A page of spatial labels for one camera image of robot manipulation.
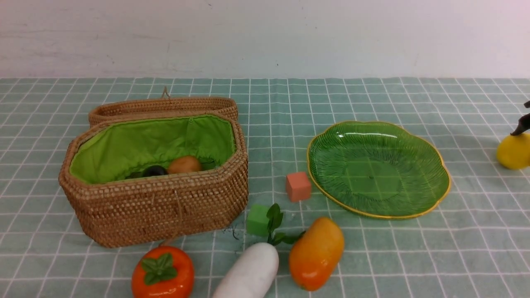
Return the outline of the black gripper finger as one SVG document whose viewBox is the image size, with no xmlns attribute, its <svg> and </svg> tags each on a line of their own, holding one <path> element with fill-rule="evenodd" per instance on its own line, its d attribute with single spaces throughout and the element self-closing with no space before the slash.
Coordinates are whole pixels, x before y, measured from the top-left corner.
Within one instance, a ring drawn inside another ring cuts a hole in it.
<svg viewBox="0 0 530 298">
<path fill-rule="evenodd" d="M 530 114 L 523 115 L 518 120 L 517 128 L 511 132 L 511 136 L 519 136 L 530 129 Z"/>
</svg>

